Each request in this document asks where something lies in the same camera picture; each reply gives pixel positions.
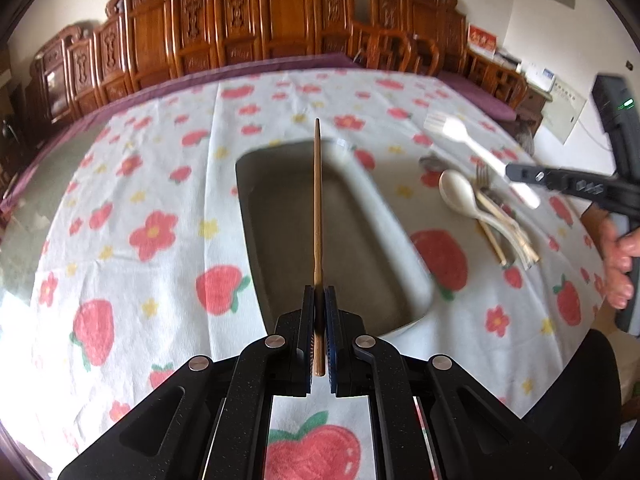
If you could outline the person's right hand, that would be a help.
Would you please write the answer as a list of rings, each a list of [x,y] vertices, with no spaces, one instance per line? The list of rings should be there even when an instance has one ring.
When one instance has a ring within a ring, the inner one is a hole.
[[[636,290],[629,273],[639,257],[639,230],[620,235],[610,214],[596,204],[584,211],[582,224],[603,260],[605,299],[614,309],[624,310]]]

